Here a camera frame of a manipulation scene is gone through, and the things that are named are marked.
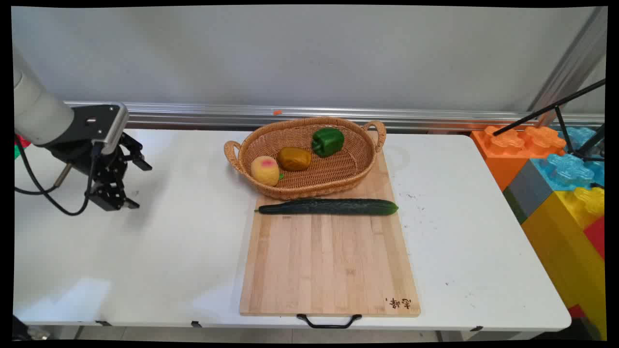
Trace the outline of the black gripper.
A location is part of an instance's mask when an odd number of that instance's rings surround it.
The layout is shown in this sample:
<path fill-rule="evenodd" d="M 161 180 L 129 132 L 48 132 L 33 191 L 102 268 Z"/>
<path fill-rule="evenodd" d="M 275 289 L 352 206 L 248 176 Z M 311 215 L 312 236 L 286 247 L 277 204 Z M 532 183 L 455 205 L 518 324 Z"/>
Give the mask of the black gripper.
<path fill-rule="evenodd" d="M 128 155 L 123 154 L 117 146 L 110 154 L 99 155 L 95 164 L 92 180 L 95 181 L 87 191 L 87 198 L 104 211 L 119 211 L 121 208 L 139 209 L 140 204 L 126 196 L 122 179 L 127 170 L 127 161 L 132 162 L 142 171 L 151 171 L 142 154 L 142 145 L 125 132 L 122 133 L 119 145 L 126 148 Z M 88 176 L 91 170 L 91 141 L 76 141 L 60 143 L 48 148 L 54 157 L 67 164 L 74 170 Z"/>

